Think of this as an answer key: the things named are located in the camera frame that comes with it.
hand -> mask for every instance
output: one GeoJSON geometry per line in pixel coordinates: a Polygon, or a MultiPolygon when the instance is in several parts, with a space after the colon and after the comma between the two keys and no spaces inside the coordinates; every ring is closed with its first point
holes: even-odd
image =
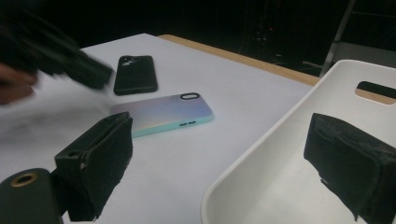
{"type": "Polygon", "coordinates": [[[8,104],[33,93],[37,75],[0,63],[0,105],[8,104]]]}

white plastic bin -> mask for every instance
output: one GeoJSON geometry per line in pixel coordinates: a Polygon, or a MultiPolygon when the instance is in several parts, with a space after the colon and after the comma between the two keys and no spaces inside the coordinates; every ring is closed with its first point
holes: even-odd
{"type": "Polygon", "coordinates": [[[396,69],[338,62],[212,184],[201,207],[203,223],[365,223],[362,218],[355,222],[352,213],[320,183],[317,170],[304,159],[313,113],[343,119],[396,147],[396,105],[358,96],[355,90],[362,81],[396,89],[396,69]]]}

white table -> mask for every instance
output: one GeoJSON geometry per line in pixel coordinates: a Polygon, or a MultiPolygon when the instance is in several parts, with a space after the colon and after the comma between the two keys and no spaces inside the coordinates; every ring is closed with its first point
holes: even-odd
{"type": "Polygon", "coordinates": [[[116,96],[114,76],[108,89],[92,91],[39,74],[35,97],[0,107],[1,181],[30,168],[53,171],[54,156],[118,103],[196,91],[215,114],[205,124],[135,138],[98,224],[201,223],[206,188],[312,88],[152,35],[84,50],[115,70],[122,55],[151,55],[159,90],[116,96]]]}

black smartphone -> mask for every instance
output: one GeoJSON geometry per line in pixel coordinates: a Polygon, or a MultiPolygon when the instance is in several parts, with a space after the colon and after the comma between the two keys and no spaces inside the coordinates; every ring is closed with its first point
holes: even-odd
{"type": "Polygon", "coordinates": [[[128,95],[158,90],[154,61],[151,56],[124,55],[119,59],[114,93],[128,95]]]}

holographic phone case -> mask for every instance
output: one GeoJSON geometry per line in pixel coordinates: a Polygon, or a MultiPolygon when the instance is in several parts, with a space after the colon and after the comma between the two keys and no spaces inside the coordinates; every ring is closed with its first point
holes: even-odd
{"type": "Polygon", "coordinates": [[[165,96],[111,108],[112,114],[128,111],[134,119],[132,137],[187,127],[213,119],[213,112],[196,93],[165,96]]]}

